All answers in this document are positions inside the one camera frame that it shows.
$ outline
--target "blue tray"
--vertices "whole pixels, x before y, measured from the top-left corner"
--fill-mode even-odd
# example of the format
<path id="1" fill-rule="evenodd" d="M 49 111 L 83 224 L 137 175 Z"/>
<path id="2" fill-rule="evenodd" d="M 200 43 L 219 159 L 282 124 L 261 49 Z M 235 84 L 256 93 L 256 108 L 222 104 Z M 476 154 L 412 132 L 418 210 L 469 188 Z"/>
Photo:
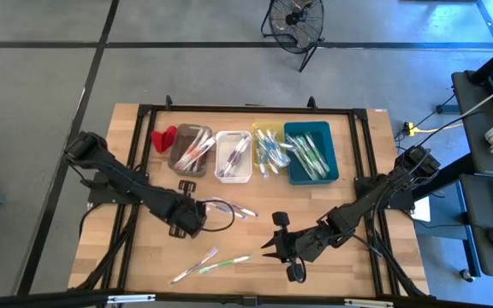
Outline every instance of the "blue tray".
<path id="1" fill-rule="evenodd" d="M 315 122 L 288 122 L 284 124 L 284 133 L 291 137 L 303 135 L 309 132 L 313 137 L 313 143 L 321 152 L 324 160 L 330 167 L 329 173 L 324 179 L 313 181 L 300 161 L 293 153 L 289 153 L 290 164 L 288 165 L 288 181 L 292 185 L 317 185 L 329 184 L 338 180 L 340 174 L 338 172 L 338 164 L 336 162 L 336 154 L 334 153 L 334 145 L 332 144 L 332 135 L 330 134 L 330 125 L 326 121 Z"/>

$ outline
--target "red cloth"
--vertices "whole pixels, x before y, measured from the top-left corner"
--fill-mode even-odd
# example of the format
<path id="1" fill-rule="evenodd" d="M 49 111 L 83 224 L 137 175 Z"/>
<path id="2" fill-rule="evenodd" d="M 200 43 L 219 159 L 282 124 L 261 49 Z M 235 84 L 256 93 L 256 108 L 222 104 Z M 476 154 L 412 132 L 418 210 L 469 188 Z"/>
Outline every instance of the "red cloth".
<path id="1" fill-rule="evenodd" d="M 175 142 L 176 127 L 170 126 L 164 133 L 153 131 L 151 132 L 151 142 L 155 146 L 155 150 L 163 153 Z"/>

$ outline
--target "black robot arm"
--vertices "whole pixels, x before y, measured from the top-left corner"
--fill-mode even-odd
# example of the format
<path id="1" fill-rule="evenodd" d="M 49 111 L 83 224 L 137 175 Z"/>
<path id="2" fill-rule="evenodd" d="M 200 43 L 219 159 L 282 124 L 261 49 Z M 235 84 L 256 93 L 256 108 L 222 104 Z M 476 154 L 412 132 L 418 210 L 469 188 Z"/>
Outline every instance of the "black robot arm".
<path id="1" fill-rule="evenodd" d="M 205 224 L 205 205 L 186 194 L 151 186 L 146 178 L 119 163 L 106 141 L 95 133 L 80 132 L 64 151 L 72 166 L 97 169 L 120 194 L 135 198 L 162 221 L 195 237 Z"/>
<path id="2" fill-rule="evenodd" d="M 317 220 L 317 226 L 297 232 L 289 232 L 288 216 L 284 212 L 273 214 L 273 222 L 280 227 L 273 238 L 262 248 L 275 245 L 276 252 L 265 254 L 266 257 L 279 258 L 289 263 L 287 275 L 290 281 L 303 282 L 306 279 L 304 261 L 313 262 L 327 246 L 337 248 L 351 237 L 360 219 L 367 212 L 375 213 L 385 208 L 394 194 L 400 190 L 407 191 L 430 181 L 438 172 L 440 164 L 421 146 L 412 147 L 395 160 L 395 168 L 387 175 L 380 175 L 372 180 L 371 189 L 351 204 L 334 207 Z M 422 293 L 406 277 L 400 265 L 394 260 L 389 250 L 379 245 L 379 234 L 374 231 L 376 249 L 391 265 L 391 269 L 410 295 Z"/>

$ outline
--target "concrete floor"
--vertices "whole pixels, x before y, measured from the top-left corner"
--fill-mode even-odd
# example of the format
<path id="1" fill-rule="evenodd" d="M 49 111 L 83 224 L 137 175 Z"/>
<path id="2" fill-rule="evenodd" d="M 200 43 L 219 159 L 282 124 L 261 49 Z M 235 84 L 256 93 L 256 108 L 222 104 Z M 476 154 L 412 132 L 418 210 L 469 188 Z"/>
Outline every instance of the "concrete floor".
<path id="1" fill-rule="evenodd" d="M 484 4 L 493 19 L 493 0 Z M 110 41 L 262 41 L 258 31 L 266 5 L 122 1 Z M 493 41 L 475 3 L 327 0 L 324 6 L 327 42 Z M 0 40 L 98 41 L 109 7 L 110 0 L 0 0 Z M 0 296 L 13 292 L 93 53 L 0 49 L 0 193 L 6 197 L 0 205 Z M 169 94 L 176 104 L 278 106 L 304 106 L 313 95 L 324 107 L 387 109 L 398 130 L 452 94 L 451 73 L 476 69 L 492 56 L 493 50 L 318 50 L 299 74 L 301 57 L 280 49 L 106 50 L 81 128 L 104 135 L 114 104 L 162 104 Z M 435 116 L 425 127 L 449 119 Z M 441 132 L 427 145 L 444 165 L 468 152 L 460 128 Z M 66 288 L 86 195 L 69 174 L 34 292 Z M 465 267 L 461 243 L 420 238 L 419 244 L 433 295 L 493 305 L 493 278 L 467 285 L 455 276 Z"/>

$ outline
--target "fan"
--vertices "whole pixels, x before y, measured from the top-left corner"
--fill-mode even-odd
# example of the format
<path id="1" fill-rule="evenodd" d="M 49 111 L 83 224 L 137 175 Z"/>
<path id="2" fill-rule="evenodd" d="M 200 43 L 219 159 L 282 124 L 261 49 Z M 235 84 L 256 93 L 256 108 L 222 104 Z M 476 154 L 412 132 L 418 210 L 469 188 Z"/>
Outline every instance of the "fan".
<path id="1" fill-rule="evenodd" d="M 270 18 L 271 34 L 264 33 L 264 25 Z M 324 22 L 322 0 L 270 0 L 261 33 L 273 36 L 284 50 L 294 54 L 306 54 L 300 72 L 312 58 L 321 38 Z"/>

